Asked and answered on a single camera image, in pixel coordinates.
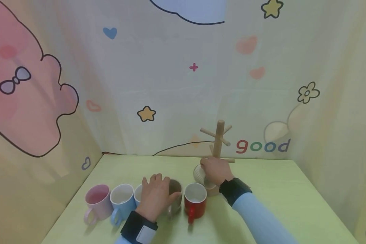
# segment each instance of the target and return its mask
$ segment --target right hand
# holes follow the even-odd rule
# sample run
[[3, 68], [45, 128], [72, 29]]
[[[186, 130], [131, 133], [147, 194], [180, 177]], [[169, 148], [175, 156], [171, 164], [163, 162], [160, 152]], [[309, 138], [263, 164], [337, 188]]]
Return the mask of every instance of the right hand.
[[201, 159], [201, 167], [206, 173], [206, 177], [215, 185], [220, 186], [225, 180], [234, 178], [231, 167], [225, 159], [208, 157]]

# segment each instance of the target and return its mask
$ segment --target blue mug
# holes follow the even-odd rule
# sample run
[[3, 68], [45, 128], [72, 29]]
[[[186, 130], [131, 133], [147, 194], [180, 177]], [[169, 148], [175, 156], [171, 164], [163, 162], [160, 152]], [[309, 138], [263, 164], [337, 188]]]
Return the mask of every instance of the blue mug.
[[110, 201], [114, 209], [110, 219], [113, 226], [120, 226], [122, 220], [127, 219], [136, 209], [134, 189], [129, 184], [118, 185], [114, 188], [110, 194]]
[[135, 200], [135, 205], [139, 206], [140, 202], [141, 202], [141, 194], [142, 194], [142, 184], [139, 185], [135, 190], [134, 190], [134, 200]]

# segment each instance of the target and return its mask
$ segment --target wristband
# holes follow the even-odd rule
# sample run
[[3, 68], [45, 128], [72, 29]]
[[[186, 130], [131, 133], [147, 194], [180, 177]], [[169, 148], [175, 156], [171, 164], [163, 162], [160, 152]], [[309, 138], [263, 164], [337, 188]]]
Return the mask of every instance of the wristband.
[[219, 192], [224, 195], [229, 205], [233, 206], [241, 195], [247, 192], [252, 193], [252, 190], [239, 178], [233, 178], [231, 181], [225, 180], [220, 185]]
[[157, 223], [152, 223], [136, 211], [132, 211], [121, 230], [121, 234], [131, 244], [150, 244], [157, 228]]

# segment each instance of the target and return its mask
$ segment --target light green table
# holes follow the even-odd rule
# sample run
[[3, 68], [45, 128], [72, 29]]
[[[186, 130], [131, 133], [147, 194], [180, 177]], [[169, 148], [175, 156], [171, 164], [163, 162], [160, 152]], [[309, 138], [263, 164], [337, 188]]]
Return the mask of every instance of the light green table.
[[[109, 219], [94, 227], [83, 223], [84, 196], [92, 186], [104, 183], [113, 189], [129, 183], [135, 188], [142, 177], [160, 172], [185, 187], [194, 181], [192, 172], [198, 164], [199, 158], [104, 155], [42, 244], [113, 244], [120, 229], [113, 228]], [[300, 244], [357, 244], [293, 161], [237, 159], [231, 167]], [[183, 211], [171, 221], [161, 216], [158, 225], [154, 244], [255, 243], [242, 218], [221, 196], [208, 198], [205, 215], [192, 228]]]

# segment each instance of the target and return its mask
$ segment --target mug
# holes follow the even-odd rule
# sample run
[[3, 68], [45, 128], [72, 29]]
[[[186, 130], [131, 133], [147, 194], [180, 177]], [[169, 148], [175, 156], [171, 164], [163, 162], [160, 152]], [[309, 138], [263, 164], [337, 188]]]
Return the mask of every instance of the mug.
[[[182, 192], [182, 185], [177, 180], [170, 180], [169, 182], [169, 194], [175, 192]], [[182, 194], [172, 204], [167, 208], [167, 213], [170, 218], [180, 210], [180, 205], [182, 203]]]
[[114, 208], [110, 219], [113, 226], [121, 225], [122, 220], [127, 219], [130, 213], [136, 209], [134, 189], [129, 184], [118, 185], [114, 188], [111, 191], [110, 201]]
[[188, 223], [194, 223], [194, 219], [199, 219], [205, 213], [206, 208], [206, 188], [199, 183], [191, 183], [184, 190], [185, 213], [188, 215]]
[[141, 194], [142, 194], [142, 184], [137, 186], [137, 188], [134, 190], [134, 200], [135, 200], [135, 205], [136, 206], [140, 205]]
[[[108, 185], [95, 185], [85, 195], [85, 202], [88, 210], [84, 214], [84, 223], [88, 225], [96, 224], [98, 220], [108, 218], [112, 211], [112, 205], [109, 201], [110, 190]], [[93, 219], [88, 221], [90, 213], [93, 213]]]
[[199, 184], [203, 185], [207, 190], [212, 190], [216, 187], [215, 184], [211, 183], [207, 178], [205, 171], [202, 169], [201, 165], [197, 165], [194, 169], [194, 180]]

